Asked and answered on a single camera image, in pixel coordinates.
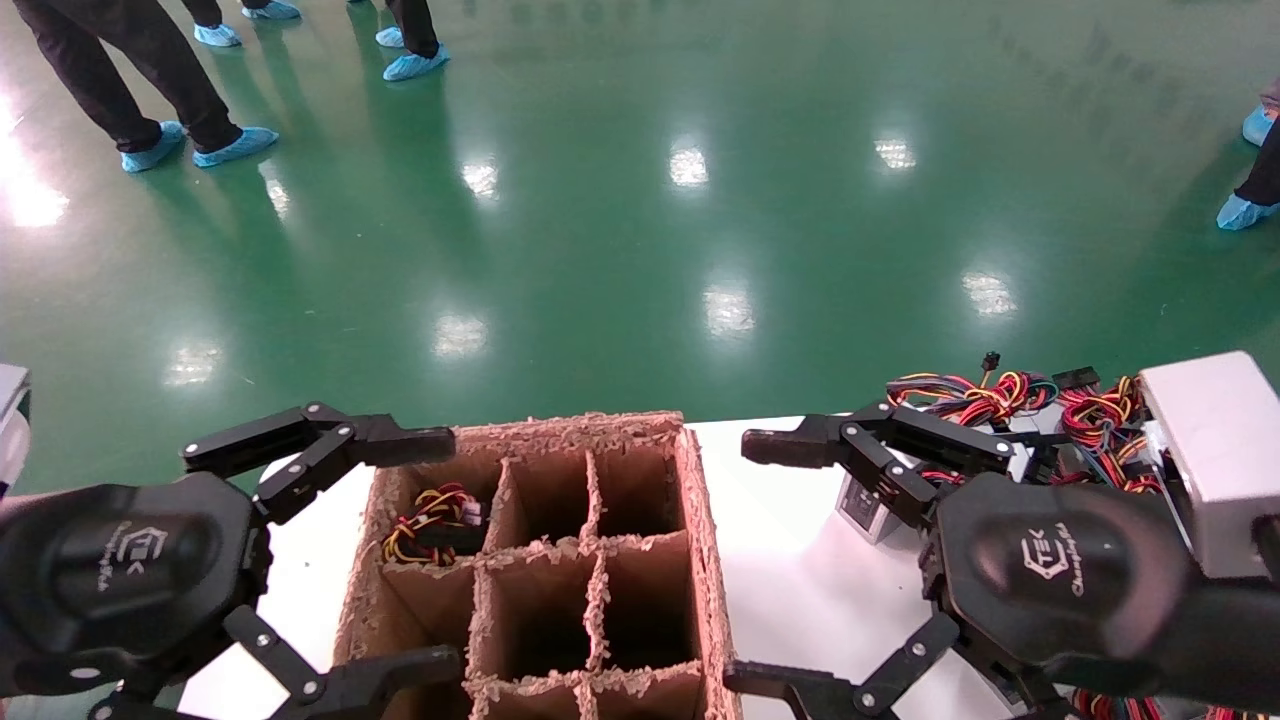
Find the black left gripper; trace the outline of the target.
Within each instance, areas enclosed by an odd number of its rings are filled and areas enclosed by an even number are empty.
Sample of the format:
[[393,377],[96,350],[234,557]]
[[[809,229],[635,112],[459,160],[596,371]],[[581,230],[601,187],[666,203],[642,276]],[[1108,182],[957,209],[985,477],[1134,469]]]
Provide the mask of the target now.
[[[230,638],[288,692],[271,719],[380,719],[403,689],[460,680],[460,651],[448,644],[320,673],[248,607],[266,588],[269,523],[291,521],[360,465],[444,462],[454,452],[449,427],[308,404],[196,439],[182,456],[201,473],[170,484],[5,498],[3,697],[116,687],[152,705]],[[279,459],[285,466],[253,497],[223,480]]]

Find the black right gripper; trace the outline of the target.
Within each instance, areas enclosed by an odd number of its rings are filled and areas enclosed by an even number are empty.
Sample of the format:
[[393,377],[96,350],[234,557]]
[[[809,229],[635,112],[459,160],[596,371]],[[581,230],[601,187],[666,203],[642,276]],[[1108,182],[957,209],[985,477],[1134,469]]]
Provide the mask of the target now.
[[[1000,475],[1012,459],[1006,439],[902,405],[748,429],[742,457],[842,468],[900,521],[931,528],[941,605],[972,648],[1010,673],[1112,697],[1277,712],[1277,589],[1207,578],[1158,497],[1014,483]],[[998,474],[946,496],[909,459],[961,477]],[[959,638],[960,625],[938,612],[860,684],[741,660],[723,683],[781,700],[796,719],[896,719],[893,706]]]

